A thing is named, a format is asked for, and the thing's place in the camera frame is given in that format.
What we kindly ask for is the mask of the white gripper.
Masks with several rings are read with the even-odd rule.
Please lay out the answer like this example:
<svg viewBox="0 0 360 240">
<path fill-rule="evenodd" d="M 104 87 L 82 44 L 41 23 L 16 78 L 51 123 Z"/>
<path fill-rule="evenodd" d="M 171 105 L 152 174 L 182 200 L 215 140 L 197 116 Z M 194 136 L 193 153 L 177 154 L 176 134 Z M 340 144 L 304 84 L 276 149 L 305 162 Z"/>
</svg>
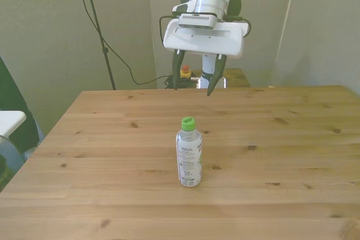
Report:
<svg viewBox="0 0 360 240">
<path fill-rule="evenodd" d="M 175 50 L 172 60 L 173 89 L 177 90 L 181 79 L 181 66 L 185 52 L 210 56 L 209 70 L 212 72 L 207 96 L 210 96 L 223 77 L 227 57 L 240 58 L 244 38 L 248 33 L 245 22 L 218 22 L 214 29 L 183 28 L 178 20 L 170 21 L 163 44 L 168 50 Z"/>
</svg>

